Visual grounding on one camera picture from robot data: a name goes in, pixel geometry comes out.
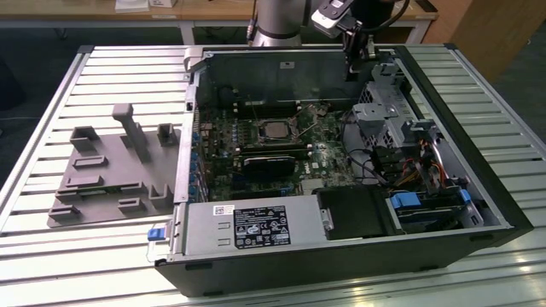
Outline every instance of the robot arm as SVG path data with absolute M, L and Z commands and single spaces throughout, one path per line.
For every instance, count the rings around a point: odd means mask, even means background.
M 252 46 L 297 46 L 298 28 L 306 26 L 308 16 L 314 28 L 329 38 L 342 35 L 345 80 L 369 60 L 376 58 L 373 34 L 385 29 L 404 13 L 409 0 L 391 17 L 399 0 L 261 0 L 257 18 L 252 17 L 248 40 Z

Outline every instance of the metal bracket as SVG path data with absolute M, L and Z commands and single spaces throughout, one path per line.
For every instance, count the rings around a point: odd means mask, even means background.
M 201 60 L 204 59 L 202 47 L 192 46 L 185 48 L 184 52 L 184 68 L 185 72 L 193 72 L 204 66 Z

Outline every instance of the slotted metal table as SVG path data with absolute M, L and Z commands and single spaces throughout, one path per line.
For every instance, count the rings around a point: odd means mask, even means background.
M 49 229 L 74 126 L 121 132 L 109 114 L 130 102 L 145 130 L 180 125 L 184 46 L 94 47 L 77 54 L 0 192 L 0 305 L 57 306 L 499 306 L 544 304 L 546 149 L 459 51 L 408 45 L 533 231 L 444 269 L 272 289 L 182 297 L 152 268 L 145 239 L 169 216 Z M 153 255 L 164 253 L 157 245 Z

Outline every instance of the sticker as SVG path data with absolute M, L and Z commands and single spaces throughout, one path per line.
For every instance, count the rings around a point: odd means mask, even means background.
M 224 205 L 224 206 L 213 206 L 212 207 L 212 214 L 214 216 L 229 216 L 234 209 L 233 205 Z
M 289 244 L 289 229 L 284 206 L 237 209 L 232 213 L 232 219 L 234 225 L 234 247 L 237 249 L 264 248 L 265 246 Z
M 280 62 L 280 69 L 292 69 L 294 66 L 294 62 Z
M 152 15 L 156 19 L 176 19 L 176 15 Z

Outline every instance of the warning label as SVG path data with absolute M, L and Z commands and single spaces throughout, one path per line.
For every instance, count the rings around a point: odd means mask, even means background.
M 232 212 L 232 218 L 237 249 L 289 244 L 284 206 L 237 209 Z

